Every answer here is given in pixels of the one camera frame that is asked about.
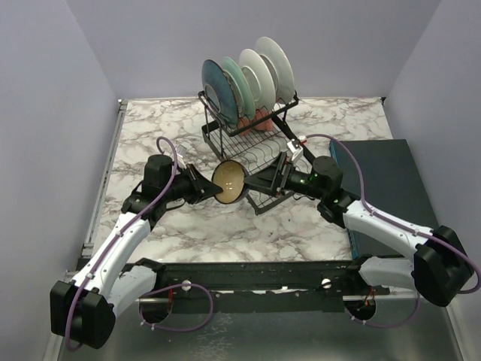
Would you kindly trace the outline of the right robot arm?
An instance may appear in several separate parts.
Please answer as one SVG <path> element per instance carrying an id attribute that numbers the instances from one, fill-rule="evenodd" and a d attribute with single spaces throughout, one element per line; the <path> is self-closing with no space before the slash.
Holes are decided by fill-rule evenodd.
<path id="1" fill-rule="evenodd" d="M 245 177 L 246 186 L 269 196 L 288 191 L 317 199 L 317 210 L 329 223 L 364 234 L 400 255 L 361 258 L 345 278 L 351 293 L 361 295 L 378 286 L 404 288 L 446 307 L 455 296 L 468 292 L 464 286 L 472 277 L 480 276 L 451 229 L 430 229 L 377 210 L 342 188 L 343 173 L 328 156 L 315 158 L 308 173 L 296 170 L 286 157 L 281 153 Z"/>

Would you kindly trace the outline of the dark bowl cream inside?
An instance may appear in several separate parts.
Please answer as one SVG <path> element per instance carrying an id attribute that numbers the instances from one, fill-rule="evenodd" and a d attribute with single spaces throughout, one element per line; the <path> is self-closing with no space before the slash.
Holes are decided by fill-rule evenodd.
<path id="1" fill-rule="evenodd" d="M 221 162 L 213 171 L 211 181 L 222 188 L 222 192 L 214 196 L 221 204 L 229 205 L 239 202 L 247 193 L 248 188 L 244 178 L 247 170 L 235 160 Z"/>

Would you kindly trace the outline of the blue ceramic plate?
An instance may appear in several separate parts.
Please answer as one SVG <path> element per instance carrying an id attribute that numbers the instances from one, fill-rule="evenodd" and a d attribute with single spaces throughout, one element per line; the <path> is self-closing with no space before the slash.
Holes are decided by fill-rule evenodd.
<path id="1" fill-rule="evenodd" d="M 230 129 L 237 128 L 238 112 L 233 90 L 221 67 L 212 59 L 204 61 L 202 86 L 214 113 Z"/>

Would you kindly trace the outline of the pink printed coffee mug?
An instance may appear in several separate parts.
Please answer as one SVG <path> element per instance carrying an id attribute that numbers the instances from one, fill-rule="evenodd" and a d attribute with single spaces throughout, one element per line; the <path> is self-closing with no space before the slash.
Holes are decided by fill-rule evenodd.
<path id="1" fill-rule="evenodd" d="M 243 118 L 239 119 L 239 121 L 237 123 L 237 130 L 239 131 L 238 135 L 240 137 L 246 136 L 252 130 L 251 124 L 253 122 L 254 122 L 254 120 L 249 120 L 246 117 L 243 117 Z"/>

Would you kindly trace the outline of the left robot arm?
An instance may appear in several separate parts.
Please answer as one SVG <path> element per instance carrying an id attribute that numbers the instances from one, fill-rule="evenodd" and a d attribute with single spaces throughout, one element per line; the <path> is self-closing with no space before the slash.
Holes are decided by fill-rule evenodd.
<path id="1" fill-rule="evenodd" d="M 138 297 L 162 295 L 166 278 L 160 268 L 144 264 L 121 272 L 137 246 L 151 233 L 170 202 L 182 199 L 193 205 L 222 192 L 193 166 L 179 169 L 166 155 L 150 156 L 141 190 L 124 201 L 121 214 L 107 240 L 71 279 L 57 281 L 50 291 L 50 327 L 65 341 L 99 349 L 116 319 Z"/>

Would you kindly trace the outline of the light blue floral plate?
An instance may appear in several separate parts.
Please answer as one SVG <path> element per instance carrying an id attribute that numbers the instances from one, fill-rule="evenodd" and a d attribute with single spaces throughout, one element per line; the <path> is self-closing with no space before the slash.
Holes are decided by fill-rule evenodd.
<path id="1" fill-rule="evenodd" d="M 234 90 L 239 117 L 252 120 L 256 115 L 256 106 L 253 94 L 247 79 L 239 65 L 231 58 L 224 57 L 221 64 L 222 70 L 228 75 L 229 83 Z"/>

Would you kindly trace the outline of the plain pink mug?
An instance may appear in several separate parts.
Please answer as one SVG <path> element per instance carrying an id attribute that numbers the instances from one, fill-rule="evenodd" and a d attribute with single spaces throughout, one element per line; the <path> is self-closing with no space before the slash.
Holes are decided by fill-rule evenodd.
<path id="1" fill-rule="evenodd" d="M 260 120 L 264 117 L 268 117 L 270 115 L 270 113 L 271 113 L 270 111 L 266 111 L 264 109 L 257 110 L 255 121 Z M 260 122 L 260 123 L 256 124 L 254 126 L 254 128 L 256 130 L 259 130 L 259 131 L 272 132 L 274 130 L 274 124 L 272 122 L 272 119 L 268 118 L 268 119 L 264 120 L 263 122 Z"/>

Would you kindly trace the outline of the red plate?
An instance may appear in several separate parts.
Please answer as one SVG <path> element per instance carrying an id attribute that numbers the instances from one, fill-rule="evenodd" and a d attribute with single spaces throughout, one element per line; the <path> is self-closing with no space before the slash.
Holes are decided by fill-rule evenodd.
<path id="1" fill-rule="evenodd" d="M 255 51 L 264 60 L 274 82 L 276 101 L 288 104 L 294 98 L 295 78 L 292 66 L 282 47 L 269 37 L 256 41 Z"/>

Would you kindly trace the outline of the white plate lettered rim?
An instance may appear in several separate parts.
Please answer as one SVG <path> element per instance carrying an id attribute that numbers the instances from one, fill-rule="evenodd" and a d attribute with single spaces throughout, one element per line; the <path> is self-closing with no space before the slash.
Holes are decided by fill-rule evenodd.
<path id="1" fill-rule="evenodd" d="M 256 108 L 271 111 L 276 101 L 276 91 L 264 60 L 256 51 L 244 49 L 240 53 L 238 65 L 250 86 Z"/>

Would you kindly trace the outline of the black wire dish rack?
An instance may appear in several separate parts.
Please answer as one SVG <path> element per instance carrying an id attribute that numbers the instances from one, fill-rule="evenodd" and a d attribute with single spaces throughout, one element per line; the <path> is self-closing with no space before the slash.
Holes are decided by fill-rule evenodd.
<path id="1" fill-rule="evenodd" d="M 214 113 L 205 92 L 199 92 L 198 98 L 204 106 L 205 124 L 201 127 L 204 141 L 219 160 L 233 159 L 242 164 L 250 174 L 271 164 L 279 152 L 288 150 L 287 142 L 297 137 L 286 120 L 289 111 L 298 106 L 297 96 L 287 105 L 276 105 L 266 117 L 273 121 L 272 132 L 255 130 L 251 125 L 252 130 L 244 137 L 238 135 L 238 130 L 230 129 L 222 123 Z"/>

